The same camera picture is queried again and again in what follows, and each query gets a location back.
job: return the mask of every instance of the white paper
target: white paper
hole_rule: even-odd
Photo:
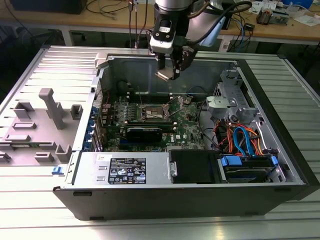
[[[277,7],[276,2],[263,2],[263,1],[254,1],[252,7],[249,9],[249,13],[259,14],[261,8],[275,10]]]
[[[96,162],[108,161],[112,158],[111,154],[98,154],[96,156]]]
[[[309,27],[315,26],[320,23],[319,19],[316,19],[316,18],[314,18],[312,16],[308,16],[308,15],[296,17],[293,20],[296,20],[299,23],[305,24]]]

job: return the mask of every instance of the black box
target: black box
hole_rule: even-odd
[[[87,0],[10,0],[16,11],[80,14]]]

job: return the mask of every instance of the floor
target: floor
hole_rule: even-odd
[[[51,33],[50,37],[42,36],[32,41],[30,34],[25,29],[18,29],[19,38],[6,36],[6,29],[0,27],[0,102],[6,97],[7,93],[14,86],[20,75],[29,65],[35,54],[44,43],[46,45],[64,45],[62,35],[57,31],[44,31],[43,29],[29,29],[35,36],[43,33]],[[84,32],[86,40],[81,35],[74,35],[76,46],[87,47],[129,47],[129,36],[125,33],[105,33],[106,41],[102,41],[100,32]],[[220,41],[217,40],[212,47],[203,47],[202,51],[216,52],[219,49]],[[141,40],[141,48],[147,48],[146,39]],[[314,53],[316,46],[306,47],[295,44],[277,44],[266,42],[251,42],[248,47],[243,49],[234,49],[231,52],[239,53],[261,53],[261,54],[281,54],[284,55],[293,66],[301,73],[305,71],[306,66],[313,66],[304,76],[313,89],[320,95],[320,49]]]

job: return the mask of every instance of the gray plastic piece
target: gray plastic piece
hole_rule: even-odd
[[[34,158],[38,162],[53,162],[55,160],[50,152],[36,152]]]
[[[50,144],[39,144],[42,150],[54,150],[57,148],[57,144],[53,141]]]
[[[63,110],[61,103],[60,102],[56,102],[56,108],[58,109],[58,112],[60,112],[61,117],[63,118],[65,116],[65,111]],[[49,112],[49,110],[46,110],[46,114],[48,114],[48,117],[50,119],[52,119],[51,114]]]
[[[72,148],[70,145],[66,147],[66,151],[62,149],[61,145],[58,145],[55,151],[55,155],[58,157],[60,162],[68,163],[72,154]]]
[[[14,148],[10,145],[10,143],[0,145],[0,151],[8,151],[8,150],[10,150],[10,151],[14,150]]]
[[[54,101],[53,94],[54,91],[52,88],[41,88],[39,92],[39,98],[44,101],[46,107],[48,108],[56,128],[58,130],[62,130],[64,128],[64,121],[61,117],[61,111],[59,108],[57,108],[57,104]]]
[[[72,105],[70,109],[70,113],[73,120],[80,120],[83,112],[83,108],[81,105]]]
[[[0,163],[8,163],[10,162],[11,157],[5,152],[0,152]]]
[[[13,109],[13,111],[15,112],[16,116],[20,119],[20,121],[29,121],[30,116],[28,112],[33,112],[34,109],[31,106],[30,102],[19,101]]]
[[[37,125],[34,122],[16,122],[13,124],[13,129],[23,130],[23,129],[35,129]]]
[[[31,137],[29,135],[8,134],[4,140],[12,142],[29,142],[31,140]]]

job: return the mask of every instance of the green circuit board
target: green circuit board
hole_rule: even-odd
[[[156,110],[161,108],[163,104],[144,104],[144,109]],[[112,104],[113,111],[109,118],[113,122],[109,122],[106,128],[106,152],[167,152],[171,149],[203,149],[204,144],[200,136],[200,131],[196,122],[197,103],[182,105],[178,101],[172,101],[168,107],[168,114],[175,113],[169,119],[163,120],[163,124],[159,124],[160,119],[145,115],[148,119],[147,127],[166,128],[167,122],[174,122],[174,132],[163,132],[160,142],[154,143],[126,143],[126,128],[130,119],[132,124],[143,122],[143,111],[141,104],[128,103],[124,98],[119,98]]]

